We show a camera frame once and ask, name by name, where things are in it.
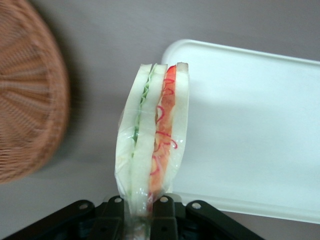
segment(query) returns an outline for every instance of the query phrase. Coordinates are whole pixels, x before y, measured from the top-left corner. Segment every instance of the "white bread slice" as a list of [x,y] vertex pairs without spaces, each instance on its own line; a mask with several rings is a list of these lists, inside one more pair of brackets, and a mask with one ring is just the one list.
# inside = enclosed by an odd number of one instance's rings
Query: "white bread slice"
[[131,191],[131,159],[135,149],[132,138],[135,131],[136,118],[140,106],[141,95],[148,80],[152,64],[142,64],[136,74],[129,96],[123,110],[122,120],[118,129],[115,149],[114,175],[121,197],[126,198]]

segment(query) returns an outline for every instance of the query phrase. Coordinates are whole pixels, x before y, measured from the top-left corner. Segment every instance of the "gray background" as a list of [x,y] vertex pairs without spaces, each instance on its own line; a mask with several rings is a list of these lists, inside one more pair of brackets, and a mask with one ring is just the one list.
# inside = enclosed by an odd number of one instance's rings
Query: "gray background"
[[[0,238],[80,199],[117,194],[118,119],[141,63],[179,39],[320,61],[318,0],[32,0],[71,83],[71,120],[53,159],[0,185]],[[315,240],[320,225],[227,213],[267,240]]]

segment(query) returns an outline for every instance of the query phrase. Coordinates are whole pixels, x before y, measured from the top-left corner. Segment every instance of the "sandwich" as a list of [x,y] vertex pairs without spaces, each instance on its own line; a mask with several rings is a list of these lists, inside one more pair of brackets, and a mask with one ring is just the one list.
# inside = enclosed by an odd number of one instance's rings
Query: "sandwich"
[[142,64],[119,123],[115,178],[132,216],[148,216],[171,186],[187,134],[188,64]]

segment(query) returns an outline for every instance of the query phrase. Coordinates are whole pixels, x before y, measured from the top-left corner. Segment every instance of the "woven rattan tray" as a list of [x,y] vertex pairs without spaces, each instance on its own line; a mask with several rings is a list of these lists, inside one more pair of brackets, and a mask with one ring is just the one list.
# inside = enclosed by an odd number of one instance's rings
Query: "woven rattan tray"
[[59,146],[69,84],[59,49],[24,0],[0,1],[0,183],[42,167]]

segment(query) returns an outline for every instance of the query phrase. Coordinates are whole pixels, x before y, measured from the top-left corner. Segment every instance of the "metal screw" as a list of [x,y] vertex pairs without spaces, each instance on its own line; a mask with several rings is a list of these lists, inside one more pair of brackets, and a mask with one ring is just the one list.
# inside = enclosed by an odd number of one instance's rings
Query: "metal screw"
[[88,207],[88,203],[83,203],[83,204],[79,205],[80,210],[86,209],[87,207]]
[[197,203],[197,202],[192,203],[191,206],[192,206],[194,209],[200,209],[200,208],[201,208],[200,203]]
[[117,197],[117,198],[114,200],[114,202],[115,202],[116,204],[120,203],[121,201],[122,201],[122,199],[121,199],[120,197]]
[[169,199],[166,196],[163,196],[160,198],[160,202],[162,202],[162,203],[166,203],[168,201],[169,201]]

